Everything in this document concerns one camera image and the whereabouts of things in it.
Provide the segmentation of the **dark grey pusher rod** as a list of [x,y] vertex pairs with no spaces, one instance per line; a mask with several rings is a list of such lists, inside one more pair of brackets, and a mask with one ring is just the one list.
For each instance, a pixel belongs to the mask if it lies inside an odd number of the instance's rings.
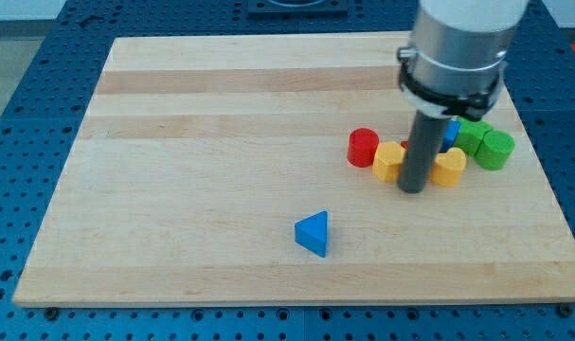
[[416,112],[397,180],[400,190],[406,193],[423,191],[450,120],[450,117],[435,118]]

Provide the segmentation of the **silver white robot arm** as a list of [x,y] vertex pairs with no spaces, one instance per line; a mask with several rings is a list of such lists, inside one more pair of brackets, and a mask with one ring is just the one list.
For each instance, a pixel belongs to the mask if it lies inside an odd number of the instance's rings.
[[426,184],[453,117],[481,120],[499,98],[506,56],[526,0],[421,0],[397,51],[399,86],[416,109],[397,181]]

